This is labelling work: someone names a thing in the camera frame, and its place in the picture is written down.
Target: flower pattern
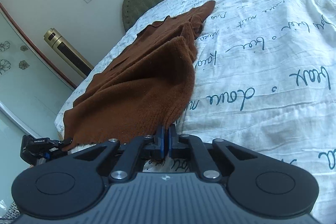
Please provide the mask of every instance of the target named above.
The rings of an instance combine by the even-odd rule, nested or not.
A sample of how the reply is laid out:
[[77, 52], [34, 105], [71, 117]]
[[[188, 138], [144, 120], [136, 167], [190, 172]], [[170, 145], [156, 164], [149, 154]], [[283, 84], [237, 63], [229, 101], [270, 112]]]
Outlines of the flower pattern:
[[28, 67], [29, 67], [29, 64], [25, 60], [23, 60], [19, 63], [19, 68], [20, 69], [26, 69]]
[[23, 46], [20, 47], [20, 50], [25, 52], [25, 51], [28, 50], [28, 47], [26, 45], [23, 45]]
[[8, 41], [1, 42], [0, 43], [0, 52], [4, 52], [5, 50], [8, 50], [11, 44]]
[[11, 68], [11, 63], [8, 62], [6, 59], [1, 59], [0, 60], [0, 75], [5, 73]]

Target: brown knit fabric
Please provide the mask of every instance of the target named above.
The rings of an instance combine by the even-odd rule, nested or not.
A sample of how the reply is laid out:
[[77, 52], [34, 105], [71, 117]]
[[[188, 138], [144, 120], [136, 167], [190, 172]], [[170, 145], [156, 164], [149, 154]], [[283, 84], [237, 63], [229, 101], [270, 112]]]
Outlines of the brown knit fabric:
[[64, 113], [65, 138], [77, 144], [117, 138], [122, 143], [168, 128], [187, 105], [195, 80], [195, 39], [215, 7], [213, 0], [176, 17], [155, 21]]

